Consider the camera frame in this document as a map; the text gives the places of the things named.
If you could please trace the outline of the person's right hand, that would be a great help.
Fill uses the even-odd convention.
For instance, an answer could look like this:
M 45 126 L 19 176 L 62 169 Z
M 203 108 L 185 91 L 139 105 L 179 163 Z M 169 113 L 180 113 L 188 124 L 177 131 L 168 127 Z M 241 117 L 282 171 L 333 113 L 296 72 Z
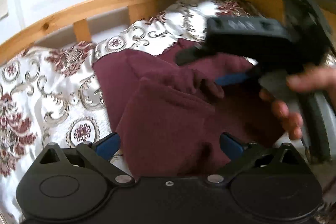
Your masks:
M 333 67 L 308 68 L 303 73 L 288 76 L 286 84 L 292 91 L 298 93 L 324 90 L 331 103 L 335 105 L 335 68 Z M 289 111 L 285 102 L 276 99 L 265 89 L 259 92 L 259 96 L 263 101 L 270 103 L 272 113 L 280 120 L 290 140 L 302 138 L 303 118 L 300 114 Z

